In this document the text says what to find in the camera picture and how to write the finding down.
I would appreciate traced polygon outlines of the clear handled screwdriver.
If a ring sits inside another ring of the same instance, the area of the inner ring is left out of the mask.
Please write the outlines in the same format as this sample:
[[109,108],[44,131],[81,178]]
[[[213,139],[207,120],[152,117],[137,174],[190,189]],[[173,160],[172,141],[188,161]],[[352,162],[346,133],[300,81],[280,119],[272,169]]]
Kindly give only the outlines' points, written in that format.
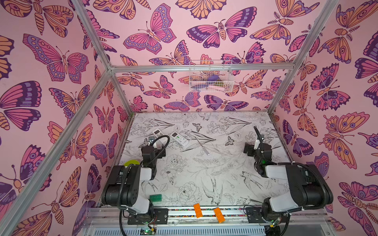
[[210,156],[210,152],[203,146],[203,144],[197,139],[197,142],[199,143],[199,145],[202,147],[202,150],[204,151],[204,153],[207,155],[207,156]]

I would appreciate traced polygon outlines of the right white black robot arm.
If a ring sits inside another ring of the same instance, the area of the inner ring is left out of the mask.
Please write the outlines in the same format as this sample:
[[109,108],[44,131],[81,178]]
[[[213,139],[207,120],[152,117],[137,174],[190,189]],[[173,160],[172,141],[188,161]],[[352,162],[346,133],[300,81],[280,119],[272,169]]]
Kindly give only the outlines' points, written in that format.
[[321,209],[333,203],[333,193],[314,164],[275,163],[272,146],[259,141],[254,145],[245,143],[243,153],[254,158],[254,168],[261,177],[288,183],[287,193],[266,198],[261,206],[254,208],[264,221],[274,221],[286,213]]

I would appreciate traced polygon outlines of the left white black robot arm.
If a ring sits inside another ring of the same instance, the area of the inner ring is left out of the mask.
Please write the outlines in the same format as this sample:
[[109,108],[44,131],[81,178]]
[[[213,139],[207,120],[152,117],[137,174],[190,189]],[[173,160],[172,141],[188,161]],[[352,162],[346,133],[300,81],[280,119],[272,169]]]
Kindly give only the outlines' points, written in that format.
[[142,184],[155,179],[157,160],[165,156],[165,148],[141,148],[142,162],[129,166],[115,165],[101,194],[101,203],[127,211],[130,215],[152,216],[154,206],[143,196]]

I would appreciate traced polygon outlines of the small white remote control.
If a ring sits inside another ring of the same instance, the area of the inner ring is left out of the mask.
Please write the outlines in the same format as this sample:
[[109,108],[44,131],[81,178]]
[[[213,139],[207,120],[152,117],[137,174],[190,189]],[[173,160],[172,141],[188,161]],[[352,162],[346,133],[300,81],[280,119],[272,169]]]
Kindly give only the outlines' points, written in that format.
[[157,138],[163,136],[164,134],[162,133],[162,131],[160,129],[157,128],[156,130],[153,131],[153,135],[157,139]]

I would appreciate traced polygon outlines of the lime green round object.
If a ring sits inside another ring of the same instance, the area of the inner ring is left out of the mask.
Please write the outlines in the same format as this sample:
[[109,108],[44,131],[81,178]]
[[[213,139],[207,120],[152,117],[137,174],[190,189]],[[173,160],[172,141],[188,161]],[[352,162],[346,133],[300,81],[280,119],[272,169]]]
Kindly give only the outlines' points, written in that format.
[[130,165],[139,165],[139,164],[140,164],[140,162],[138,160],[129,160],[129,161],[124,163],[124,166],[128,167]]

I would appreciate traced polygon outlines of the green toy brick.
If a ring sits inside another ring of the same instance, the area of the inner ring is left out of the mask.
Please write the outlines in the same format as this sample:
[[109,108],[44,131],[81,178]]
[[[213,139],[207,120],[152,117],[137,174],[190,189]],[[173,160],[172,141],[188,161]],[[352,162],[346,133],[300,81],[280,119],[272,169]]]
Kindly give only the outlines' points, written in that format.
[[153,202],[153,203],[161,202],[162,201],[162,195],[161,194],[150,195],[150,201]]

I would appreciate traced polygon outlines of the right orange toy brick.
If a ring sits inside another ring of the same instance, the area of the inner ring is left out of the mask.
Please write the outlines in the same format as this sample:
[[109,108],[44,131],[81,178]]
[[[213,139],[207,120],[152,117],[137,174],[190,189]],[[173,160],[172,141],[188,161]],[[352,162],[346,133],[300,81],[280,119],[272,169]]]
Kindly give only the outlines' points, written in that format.
[[225,218],[224,218],[224,216],[223,216],[223,214],[222,214],[222,212],[221,212],[221,210],[220,210],[219,207],[217,207],[217,208],[214,209],[214,214],[215,214],[215,217],[216,217],[217,221],[220,224],[223,223],[223,222],[225,222]]

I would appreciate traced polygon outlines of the orange toy brick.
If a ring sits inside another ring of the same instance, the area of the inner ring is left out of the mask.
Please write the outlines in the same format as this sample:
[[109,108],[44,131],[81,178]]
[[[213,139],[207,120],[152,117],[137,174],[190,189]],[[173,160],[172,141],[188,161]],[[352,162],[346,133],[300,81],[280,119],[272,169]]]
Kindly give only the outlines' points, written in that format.
[[225,218],[224,218],[224,216],[223,216],[223,214],[222,214],[222,212],[221,212],[221,210],[220,210],[219,207],[217,207],[217,208],[214,209],[214,214],[215,214],[215,217],[216,217],[217,221],[220,224],[223,223],[223,222],[225,222]]
[[203,217],[203,213],[202,213],[202,209],[201,209],[200,204],[194,204],[194,211],[195,211],[196,218]]

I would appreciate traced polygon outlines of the left orange toy brick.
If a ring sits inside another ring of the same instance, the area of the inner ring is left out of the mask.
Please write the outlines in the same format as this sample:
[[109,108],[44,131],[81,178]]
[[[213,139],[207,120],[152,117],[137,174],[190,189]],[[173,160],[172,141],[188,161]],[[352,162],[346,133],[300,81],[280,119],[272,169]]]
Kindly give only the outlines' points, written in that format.
[[203,213],[202,213],[202,209],[201,209],[200,204],[194,204],[194,211],[195,211],[196,218],[203,217]]

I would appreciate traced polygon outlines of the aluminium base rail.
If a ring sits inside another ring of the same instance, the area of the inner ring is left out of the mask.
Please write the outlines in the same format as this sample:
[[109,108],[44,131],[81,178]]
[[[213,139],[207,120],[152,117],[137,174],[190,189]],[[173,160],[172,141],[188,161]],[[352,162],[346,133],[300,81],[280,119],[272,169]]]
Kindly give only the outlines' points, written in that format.
[[324,210],[287,212],[265,221],[256,206],[220,206],[224,222],[215,207],[202,206],[198,218],[191,206],[157,207],[151,223],[136,223],[117,208],[89,210],[81,236],[335,236],[336,230]]

